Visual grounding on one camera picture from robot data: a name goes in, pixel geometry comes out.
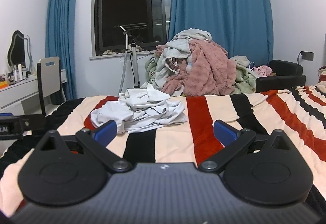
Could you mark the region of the dark window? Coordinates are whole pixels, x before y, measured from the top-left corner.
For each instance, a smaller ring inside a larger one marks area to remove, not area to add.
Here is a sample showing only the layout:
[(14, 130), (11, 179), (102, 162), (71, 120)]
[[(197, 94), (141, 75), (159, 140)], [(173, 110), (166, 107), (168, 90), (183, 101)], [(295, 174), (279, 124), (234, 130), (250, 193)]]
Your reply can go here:
[(94, 0), (95, 54), (121, 53), (123, 31), (145, 51), (167, 42), (171, 0)]

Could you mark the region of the grey white hoodie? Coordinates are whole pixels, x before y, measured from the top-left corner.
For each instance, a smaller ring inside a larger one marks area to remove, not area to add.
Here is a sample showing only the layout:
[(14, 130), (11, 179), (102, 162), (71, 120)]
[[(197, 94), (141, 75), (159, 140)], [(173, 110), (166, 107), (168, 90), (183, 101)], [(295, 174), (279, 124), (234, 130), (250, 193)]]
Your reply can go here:
[(162, 90), (167, 78), (179, 74), (182, 61), (192, 59), (189, 42), (192, 40), (210, 41), (212, 35), (200, 29), (187, 29), (177, 33), (171, 41), (156, 46), (154, 54), (145, 63), (146, 81), (155, 89)]

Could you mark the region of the blue curtain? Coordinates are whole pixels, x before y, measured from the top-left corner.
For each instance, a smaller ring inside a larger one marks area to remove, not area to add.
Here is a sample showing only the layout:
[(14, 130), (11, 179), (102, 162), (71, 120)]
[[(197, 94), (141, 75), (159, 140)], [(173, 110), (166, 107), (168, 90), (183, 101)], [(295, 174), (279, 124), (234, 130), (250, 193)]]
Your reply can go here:
[(75, 10), (76, 0), (49, 0), (46, 23), (45, 54), (60, 58), (66, 70), (64, 88), (68, 100), (76, 99), (75, 74)]
[(171, 0), (169, 38), (189, 28), (210, 32), (231, 57), (257, 66), (272, 60), (270, 0)]

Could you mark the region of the white dresser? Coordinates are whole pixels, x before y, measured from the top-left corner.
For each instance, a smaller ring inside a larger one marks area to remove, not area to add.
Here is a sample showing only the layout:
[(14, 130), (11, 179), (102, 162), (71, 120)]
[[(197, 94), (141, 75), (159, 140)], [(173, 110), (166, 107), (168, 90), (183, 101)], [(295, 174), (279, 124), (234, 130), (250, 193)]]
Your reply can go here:
[[(62, 89), (62, 85), (67, 82), (66, 70), (60, 71), (60, 89), (44, 98), (47, 115), (56, 110), (62, 101), (66, 101)], [(28, 79), (1, 89), (1, 113), (13, 115), (42, 113), (36, 75), (30, 75)]]

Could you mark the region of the pink fluffy blanket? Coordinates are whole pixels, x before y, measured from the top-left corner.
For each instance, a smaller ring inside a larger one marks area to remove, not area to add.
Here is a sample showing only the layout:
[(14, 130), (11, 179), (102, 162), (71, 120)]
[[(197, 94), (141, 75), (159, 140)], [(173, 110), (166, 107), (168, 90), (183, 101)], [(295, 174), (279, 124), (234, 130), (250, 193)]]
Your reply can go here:
[(162, 92), (179, 96), (229, 95), (235, 91), (236, 63), (214, 41), (189, 42), (192, 59), (179, 64), (179, 74), (170, 75)]

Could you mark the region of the right blue curtain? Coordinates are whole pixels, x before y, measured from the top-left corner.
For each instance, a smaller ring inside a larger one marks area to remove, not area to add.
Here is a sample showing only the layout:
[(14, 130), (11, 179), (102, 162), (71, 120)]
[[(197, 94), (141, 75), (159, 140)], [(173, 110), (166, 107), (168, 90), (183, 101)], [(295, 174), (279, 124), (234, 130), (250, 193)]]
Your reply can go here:
[(231, 57), (257, 66), (272, 60), (270, 0), (171, 0), (169, 38), (189, 28), (210, 32)]

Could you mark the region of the black wall socket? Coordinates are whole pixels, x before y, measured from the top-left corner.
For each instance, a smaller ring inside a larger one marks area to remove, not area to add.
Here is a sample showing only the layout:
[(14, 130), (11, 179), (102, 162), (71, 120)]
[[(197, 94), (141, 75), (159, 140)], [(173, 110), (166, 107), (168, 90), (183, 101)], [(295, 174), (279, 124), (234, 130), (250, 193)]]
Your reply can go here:
[(314, 53), (308, 51), (301, 51), (302, 60), (314, 61)]

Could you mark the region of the cosmetic bottles on dresser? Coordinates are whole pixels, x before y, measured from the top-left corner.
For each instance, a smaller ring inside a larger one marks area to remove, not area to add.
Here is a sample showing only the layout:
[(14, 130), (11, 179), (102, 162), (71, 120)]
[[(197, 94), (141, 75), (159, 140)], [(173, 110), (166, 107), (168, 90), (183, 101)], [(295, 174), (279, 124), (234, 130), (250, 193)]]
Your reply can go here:
[(25, 68), (22, 64), (13, 66), (10, 72), (1, 74), (1, 88), (15, 85), (29, 78), (31, 71)]

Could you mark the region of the beige black chair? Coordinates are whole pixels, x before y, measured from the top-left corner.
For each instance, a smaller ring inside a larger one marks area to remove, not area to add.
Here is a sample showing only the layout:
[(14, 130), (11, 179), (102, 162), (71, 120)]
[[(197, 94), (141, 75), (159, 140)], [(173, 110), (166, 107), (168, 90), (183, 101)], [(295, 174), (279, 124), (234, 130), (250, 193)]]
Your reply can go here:
[(66, 101), (62, 88), (60, 58), (48, 57), (40, 59), (36, 65), (36, 73), (41, 113), (46, 116), (47, 110), (53, 111), (57, 105), (51, 103), (45, 105), (45, 98), (60, 92), (62, 100)]

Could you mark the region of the white t-shirt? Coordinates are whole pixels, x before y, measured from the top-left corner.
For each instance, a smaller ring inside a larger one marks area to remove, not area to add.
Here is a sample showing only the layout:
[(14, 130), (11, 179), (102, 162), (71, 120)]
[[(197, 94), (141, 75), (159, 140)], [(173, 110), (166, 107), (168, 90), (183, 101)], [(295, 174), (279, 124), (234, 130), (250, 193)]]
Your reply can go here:
[(117, 101), (108, 101), (93, 110), (90, 120), (96, 128), (113, 120), (118, 134), (140, 133), (187, 122), (183, 102), (171, 101), (170, 98), (167, 93), (145, 83), (140, 88), (120, 93)]

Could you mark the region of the pink small garment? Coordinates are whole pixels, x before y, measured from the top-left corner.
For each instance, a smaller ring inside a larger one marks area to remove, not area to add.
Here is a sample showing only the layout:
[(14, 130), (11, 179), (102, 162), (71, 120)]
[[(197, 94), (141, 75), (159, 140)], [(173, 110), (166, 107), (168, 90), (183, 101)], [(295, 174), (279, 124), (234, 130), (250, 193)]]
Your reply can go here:
[(260, 77), (269, 77), (272, 74), (272, 69), (266, 65), (254, 67), (252, 70)]

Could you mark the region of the garment steamer stand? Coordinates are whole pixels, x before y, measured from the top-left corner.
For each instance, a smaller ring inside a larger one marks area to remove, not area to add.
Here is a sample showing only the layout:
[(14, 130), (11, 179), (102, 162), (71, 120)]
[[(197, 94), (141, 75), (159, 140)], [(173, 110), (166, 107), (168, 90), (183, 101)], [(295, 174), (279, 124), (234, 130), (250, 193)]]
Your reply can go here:
[(123, 91), (123, 85), (127, 72), (127, 58), (129, 58), (131, 72), (133, 75), (134, 88), (140, 87), (140, 78), (139, 78), (139, 68), (138, 68), (138, 58), (137, 58), (137, 45), (135, 37), (129, 33), (122, 25), (118, 25), (117, 28), (120, 28), (125, 37), (125, 48), (124, 48), (124, 60), (123, 60), (123, 70), (122, 77), (120, 81), (119, 91), (120, 94)]

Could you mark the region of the left blue curtain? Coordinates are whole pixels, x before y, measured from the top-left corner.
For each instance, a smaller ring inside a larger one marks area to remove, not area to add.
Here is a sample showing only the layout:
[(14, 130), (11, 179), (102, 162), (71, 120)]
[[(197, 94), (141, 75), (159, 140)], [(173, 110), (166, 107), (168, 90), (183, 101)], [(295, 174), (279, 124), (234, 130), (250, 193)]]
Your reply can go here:
[(68, 100), (76, 99), (75, 74), (75, 10), (76, 0), (49, 0), (46, 23), (45, 54), (60, 58), (66, 70), (64, 88)]

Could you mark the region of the wavy vanity mirror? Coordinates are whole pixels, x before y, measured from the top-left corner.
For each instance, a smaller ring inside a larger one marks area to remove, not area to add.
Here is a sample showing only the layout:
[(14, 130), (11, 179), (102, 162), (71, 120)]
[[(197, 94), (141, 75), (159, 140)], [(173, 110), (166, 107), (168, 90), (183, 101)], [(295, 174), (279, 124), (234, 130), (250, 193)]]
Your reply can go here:
[(11, 44), (7, 52), (7, 63), (10, 70), (21, 64), (26, 70), (33, 72), (34, 65), (30, 37), (19, 30), (12, 34)]

